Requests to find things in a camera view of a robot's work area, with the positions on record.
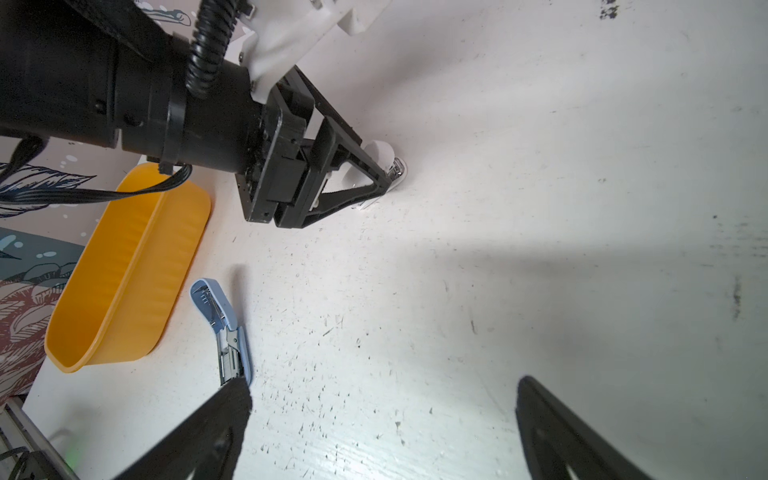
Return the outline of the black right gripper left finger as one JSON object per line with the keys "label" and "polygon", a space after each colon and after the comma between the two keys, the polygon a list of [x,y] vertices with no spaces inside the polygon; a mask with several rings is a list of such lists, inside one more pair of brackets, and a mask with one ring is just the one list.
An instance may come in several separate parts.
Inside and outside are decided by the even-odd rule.
{"label": "black right gripper left finger", "polygon": [[225,383],[120,479],[231,479],[242,451],[252,398],[243,378]]}

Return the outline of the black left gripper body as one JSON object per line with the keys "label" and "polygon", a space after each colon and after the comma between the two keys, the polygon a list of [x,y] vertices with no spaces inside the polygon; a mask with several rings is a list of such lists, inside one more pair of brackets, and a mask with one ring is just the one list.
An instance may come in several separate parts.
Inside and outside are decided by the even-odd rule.
{"label": "black left gripper body", "polygon": [[261,106],[249,135],[248,167],[236,176],[247,221],[279,224],[295,205],[308,170],[301,149],[313,110],[312,97],[286,83],[274,87]]}

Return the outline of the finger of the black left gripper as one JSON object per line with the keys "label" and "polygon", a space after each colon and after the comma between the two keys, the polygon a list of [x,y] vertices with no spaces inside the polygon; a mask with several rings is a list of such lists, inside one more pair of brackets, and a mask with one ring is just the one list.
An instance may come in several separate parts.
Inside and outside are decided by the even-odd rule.
{"label": "finger of the black left gripper", "polygon": [[390,177],[335,120],[322,120],[314,140],[299,148],[296,192],[274,217],[279,228],[303,229],[343,209],[383,196]]}
{"label": "finger of the black left gripper", "polygon": [[314,109],[317,109],[324,117],[333,119],[358,146],[362,145],[362,138],[354,131],[349,123],[330,104],[298,66],[294,66],[290,70],[290,76],[297,82],[299,92],[312,100]]}

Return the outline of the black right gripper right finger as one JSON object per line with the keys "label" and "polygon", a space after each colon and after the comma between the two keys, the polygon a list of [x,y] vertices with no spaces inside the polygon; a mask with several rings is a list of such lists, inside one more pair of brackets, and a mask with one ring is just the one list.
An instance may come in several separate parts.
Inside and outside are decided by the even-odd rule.
{"label": "black right gripper right finger", "polygon": [[648,477],[531,376],[518,383],[515,414],[533,479]]}

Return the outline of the white mini stapler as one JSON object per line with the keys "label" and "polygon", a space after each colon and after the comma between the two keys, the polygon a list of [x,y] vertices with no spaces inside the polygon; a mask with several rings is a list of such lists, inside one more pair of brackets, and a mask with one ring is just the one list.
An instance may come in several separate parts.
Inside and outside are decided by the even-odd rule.
{"label": "white mini stapler", "polygon": [[407,164],[399,158],[394,148],[385,141],[374,140],[363,145],[363,151],[368,164],[375,164],[373,170],[365,170],[362,165],[356,165],[351,161],[341,161],[325,174],[321,183],[321,189],[312,203],[311,213],[320,210],[321,196],[332,193],[341,193],[346,190],[360,189],[363,187],[376,187],[375,180],[381,180],[384,174],[388,187],[385,193],[395,190],[408,174]]}

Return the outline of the blue mini stapler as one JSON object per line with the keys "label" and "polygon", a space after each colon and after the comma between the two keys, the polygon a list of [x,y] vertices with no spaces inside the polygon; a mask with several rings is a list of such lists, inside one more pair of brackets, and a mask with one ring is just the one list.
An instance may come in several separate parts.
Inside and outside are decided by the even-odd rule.
{"label": "blue mini stapler", "polygon": [[253,371],[246,329],[220,284],[213,279],[200,278],[190,287],[189,295],[214,332],[221,385],[243,378],[250,386]]}

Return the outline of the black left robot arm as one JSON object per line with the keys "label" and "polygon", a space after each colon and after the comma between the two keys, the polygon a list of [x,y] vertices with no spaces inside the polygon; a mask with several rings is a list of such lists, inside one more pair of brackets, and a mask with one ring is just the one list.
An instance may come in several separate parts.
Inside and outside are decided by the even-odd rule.
{"label": "black left robot arm", "polygon": [[332,28],[365,30],[382,1],[203,1],[191,39],[131,1],[1,5],[2,178],[51,138],[146,157],[116,191],[21,187],[8,206],[102,203],[105,212],[45,336],[63,372],[133,361],[157,345],[211,212],[194,167],[231,173],[246,220],[302,229],[383,196],[381,167],[298,68]]}

